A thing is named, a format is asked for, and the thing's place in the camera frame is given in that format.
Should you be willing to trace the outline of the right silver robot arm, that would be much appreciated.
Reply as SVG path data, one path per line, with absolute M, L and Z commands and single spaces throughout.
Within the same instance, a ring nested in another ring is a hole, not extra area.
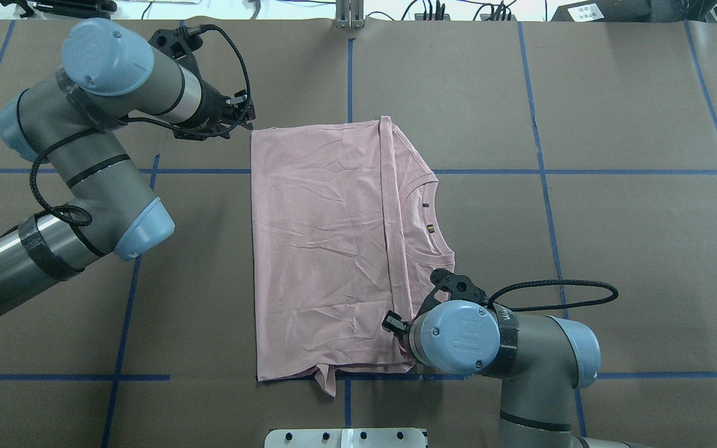
M 448 300 L 411 321 L 388 311 L 382 328 L 420 364 L 501 380 L 501 447 L 628 446 L 572 432 L 575 391 L 592 385 L 601 366 L 598 338 L 586 324 Z

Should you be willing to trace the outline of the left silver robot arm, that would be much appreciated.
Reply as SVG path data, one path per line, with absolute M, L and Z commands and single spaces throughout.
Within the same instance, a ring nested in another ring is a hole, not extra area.
M 206 82 L 194 51 L 214 24 L 159 29 L 145 39 L 105 18 L 78 22 L 62 66 L 0 111 L 0 137 L 30 162 L 40 210 L 0 236 L 0 317 L 114 253 L 129 261 L 176 229 L 115 132 L 151 124 L 174 138 L 230 138 L 251 128 L 251 85 L 231 96 Z

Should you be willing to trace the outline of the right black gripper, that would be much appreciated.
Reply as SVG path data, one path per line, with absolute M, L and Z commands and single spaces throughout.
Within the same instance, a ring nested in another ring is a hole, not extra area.
M 421 313 L 410 322 L 402 320 L 401 315 L 387 310 L 382 318 L 382 329 L 395 338 L 401 338 L 402 351 L 406 352 L 417 363 L 427 364 L 428 359 L 422 346 L 422 329 L 427 312 Z

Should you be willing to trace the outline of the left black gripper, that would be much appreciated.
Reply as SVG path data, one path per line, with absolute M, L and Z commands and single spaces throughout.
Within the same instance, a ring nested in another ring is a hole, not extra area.
M 176 131 L 176 139 L 206 140 L 215 137 L 230 139 L 231 135 L 228 131 L 223 135 L 200 136 L 204 133 L 219 133 L 227 128 L 222 125 L 224 110 L 225 119 L 255 118 L 255 106 L 246 90 L 238 91 L 233 96 L 223 96 L 211 84 L 202 82 L 199 107 L 189 119 L 176 124 L 177 127 L 182 128 L 181 131 Z

